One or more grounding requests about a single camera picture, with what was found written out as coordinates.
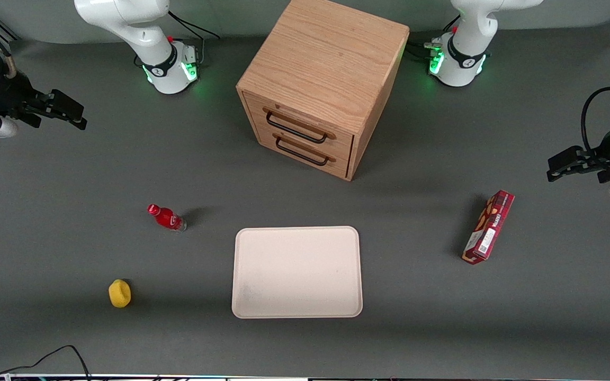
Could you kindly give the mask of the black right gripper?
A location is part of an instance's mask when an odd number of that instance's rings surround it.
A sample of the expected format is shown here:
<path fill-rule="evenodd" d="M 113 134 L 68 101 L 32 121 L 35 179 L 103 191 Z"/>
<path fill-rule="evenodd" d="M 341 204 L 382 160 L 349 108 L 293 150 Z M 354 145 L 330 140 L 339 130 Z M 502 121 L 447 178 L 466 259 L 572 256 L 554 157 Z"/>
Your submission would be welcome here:
<path fill-rule="evenodd" d="M 83 118 L 84 107 L 60 90 L 53 89 L 48 95 L 48 107 L 43 101 L 46 95 L 32 87 L 24 73 L 17 73 L 12 79 L 6 77 L 7 64 L 0 58 L 0 116 L 39 128 L 42 118 L 59 119 L 85 130 L 87 121 Z"/>

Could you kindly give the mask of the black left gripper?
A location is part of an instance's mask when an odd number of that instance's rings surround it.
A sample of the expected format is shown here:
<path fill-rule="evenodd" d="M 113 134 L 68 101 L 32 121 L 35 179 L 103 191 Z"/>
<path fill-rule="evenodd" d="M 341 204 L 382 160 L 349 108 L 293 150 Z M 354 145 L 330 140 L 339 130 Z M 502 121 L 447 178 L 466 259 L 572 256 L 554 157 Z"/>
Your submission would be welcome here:
<path fill-rule="evenodd" d="M 610 139 L 603 139 L 600 145 L 591 147 L 588 139 L 583 139 L 582 147 L 569 147 L 548 159 L 549 183 L 562 177 L 597 172 L 600 184 L 610 182 Z"/>

